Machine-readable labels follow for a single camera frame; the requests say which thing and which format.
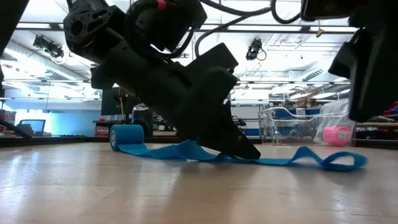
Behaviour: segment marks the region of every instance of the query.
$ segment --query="table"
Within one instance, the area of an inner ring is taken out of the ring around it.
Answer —
[[[95,123],[95,127],[107,127],[108,128],[108,136],[110,136],[111,128],[115,124],[126,124],[126,121],[93,121]]]
[[[398,128],[398,123],[357,123],[357,127]]]
[[[258,148],[267,157],[296,150]],[[2,149],[0,223],[398,223],[396,151],[313,149],[321,157],[355,151],[370,164],[337,173],[159,161],[109,143]]]
[[[154,131],[154,136],[175,136],[176,131]]]

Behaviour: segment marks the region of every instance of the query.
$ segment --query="blue wall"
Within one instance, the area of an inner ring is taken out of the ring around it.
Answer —
[[[94,137],[94,120],[99,120],[101,111],[52,111],[47,118],[46,130],[52,135],[73,134]]]

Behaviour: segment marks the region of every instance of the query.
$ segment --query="unrolled blue tape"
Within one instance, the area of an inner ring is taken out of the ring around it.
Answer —
[[[110,142],[112,150],[121,151],[133,156],[148,157],[153,159],[178,159],[196,160],[202,162],[230,162],[238,164],[257,164],[265,166],[307,166],[295,161],[300,158],[313,158],[319,168],[333,171],[347,172],[357,170],[366,165],[368,159],[353,152],[337,152],[326,159],[321,159],[306,146],[300,147],[291,159],[240,159],[223,153],[218,155],[206,152],[193,141],[185,141],[180,144],[169,145],[159,149],[148,149],[144,144],[144,131],[139,125],[114,125],[111,128]],[[332,163],[341,157],[351,156],[352,165]]]

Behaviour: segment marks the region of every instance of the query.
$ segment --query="light fixture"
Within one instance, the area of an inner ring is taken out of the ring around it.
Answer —
[[[326,85],[329,84],[330,82],[294,82],[295,84],[315,84],[315,85]]]
[[[8,80],[3,80],[4,82],[43,82],[42,80],[28,80],[28,79],[8,79]]]
[[[56,82],[56,83],[82,83],[84,80],[47,80],[47,82]]]
[[[101,100],[100,98],[39,98],[39,97],[2,97],[0,100],[81,100],[81,101],[87,101],[87,100]]]
[[[296,94],[296,95],[291,96],[289,99],[290,99],[290,100],[295,100],[295,99],[298,99],[298,98],[301,98],[301,97],[306,97],[306,96],[308,96],[308,95],[309,95],[309,93],[305,93],[305,94],[299,93],[299,94]]]
[[[200,29],[201,30],[212,30],[212,29],[215,29],[215,28],[217,28],[218,27],[218,25],[202,25],[201,27],[200,27]]]
[[[343,90],[343,91],[339,92],[339,94],[348,93],[349,91],[350,91],[350,89],[348,89],[348,90]]]
[[[344,77],[339,77],[339,78],[337,78],[337,79],[335,79],[335,81],[334,82],[348,82],[347,81],[348,79],[346,79],[346,78],[344,78]]]
[[[329,96],[333,96],[334,94],[336,94],[336,93],[320,93],[318,95],[313,96],[312,98],[314,98],[314,99],[322,99],[322,98],[326,98],[326,97],[329,97]]]
[[[317,100],[317,102],[323,103],[323,102],[333,102],[334,100]]]
[[[229,26],[228,30],[300,31],[301,26]]]
[[[288,84],[288,81],[237,81],[238,84]]]
[[[234,101],[242,102],[285,102],[285,100],[270,100],[270,99],[233,99]]]
[[[325,32],[356,32],[358,28],[355,27],[322,27]],[[319,27],[311,27],[310,31],[317,32]]]
[[[17,28],[25,28],[25,29],[51,29],[50,24],[42,24],[42,23],[18,23]]]

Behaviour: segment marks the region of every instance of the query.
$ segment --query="transparent plastic bag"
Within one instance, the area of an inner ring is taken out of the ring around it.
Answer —
[[[320,115],[313,139],[315,144],[348,146],[352,143],[355,122],[348,118],[348,99],[323,105]]]

